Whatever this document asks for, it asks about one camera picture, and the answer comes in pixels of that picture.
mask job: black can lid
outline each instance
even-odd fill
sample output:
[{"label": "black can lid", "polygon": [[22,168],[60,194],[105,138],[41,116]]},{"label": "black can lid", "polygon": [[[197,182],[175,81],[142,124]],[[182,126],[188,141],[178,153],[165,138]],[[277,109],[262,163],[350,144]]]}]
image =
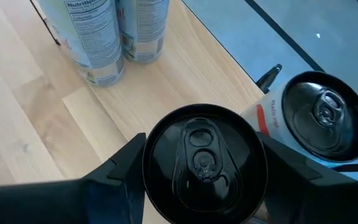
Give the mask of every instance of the black can lid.
[{"label": "black can lid", "polygon": [[143,173],[155,208],[173,223],[240,223],[263,200],[267,164],[238,114],[190,105],[167,115],[145,146]]},{"label": "black can lid", "polygon": [[358,96],[339,79],[306,72],[283,95],[285,121],[298,142],[329,161],[358,158]]}]

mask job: can label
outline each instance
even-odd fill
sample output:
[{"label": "can label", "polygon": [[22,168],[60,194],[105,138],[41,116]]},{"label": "can label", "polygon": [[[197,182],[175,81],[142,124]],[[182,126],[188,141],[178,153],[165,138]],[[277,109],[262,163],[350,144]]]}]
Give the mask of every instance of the can label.
[{"label": "can label", "polygon": [[169,0],[116,0],[124,55],[152,62],[161,54]]},{"label": "can label", "polygon": [[298,151],[306,157],[328,167],[338,166],[322,160],[304,149],[293,137],[285,122],[282,109],[283,92],[286,85],[270,91],[256,104],[241,113],[241,116],[258,132],[264,133],[282,144]]},{"label": "can label", "polygon": [[114,0],[39,0],[63,49],[90,83],[108,85],[124,61]]}]

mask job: wooden countertop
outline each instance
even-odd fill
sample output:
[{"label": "wooden countertop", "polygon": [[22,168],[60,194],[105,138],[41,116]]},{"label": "wooden countertop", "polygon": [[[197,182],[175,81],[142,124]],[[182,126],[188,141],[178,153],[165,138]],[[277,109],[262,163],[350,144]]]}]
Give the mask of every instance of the wooden countertop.
[{"label": "wooden countertop", "polygon": [[[241,112],[262,96],[180,0],[160,59],[125,69],[116,85],[88,86],[29,0],[0,0],[0,184],[84,176],[180,106]],[[144,223],[165,223],[146,203]]]}]

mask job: gray floor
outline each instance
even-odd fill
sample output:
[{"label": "gray floor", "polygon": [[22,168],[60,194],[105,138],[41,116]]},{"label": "gray floor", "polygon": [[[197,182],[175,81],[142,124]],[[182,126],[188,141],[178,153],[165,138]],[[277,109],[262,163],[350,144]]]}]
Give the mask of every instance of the gray floor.
[{"label": "gray floor", "polygon": [[[326,72],[358,93],[356,0],[255,0]],[[311,67],[244,1],[183,0],[239,65],[258,80],[283,65],[272,88]],[[358,174],[348,174],[358,179]]]}]

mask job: beverage can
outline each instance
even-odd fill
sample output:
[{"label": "beverage can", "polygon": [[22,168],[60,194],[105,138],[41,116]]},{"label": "beverage can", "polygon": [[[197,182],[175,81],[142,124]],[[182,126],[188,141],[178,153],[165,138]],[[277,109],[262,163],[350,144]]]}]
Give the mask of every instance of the beverage can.
[{"label": "beverage can", "polygon": [[142,167],[150,201],[171,223],[246,223],[265,211],[264,147],[229,109],[196,104],[172,111],[150,132]]},{"label": "beverage can", "polygon": [[358,159],[358,96],[323,72],[305,72],[241,116],[256,131],[332,167]]},{"label": "beverage can", "polygon": [[124,55],[150,63],[162,51],[169,0],[116,0]]},{"label": "beverage can", "polygon": [[112,85],[124,73],[114,0],[39,0],[48,25],[80,75]]}]

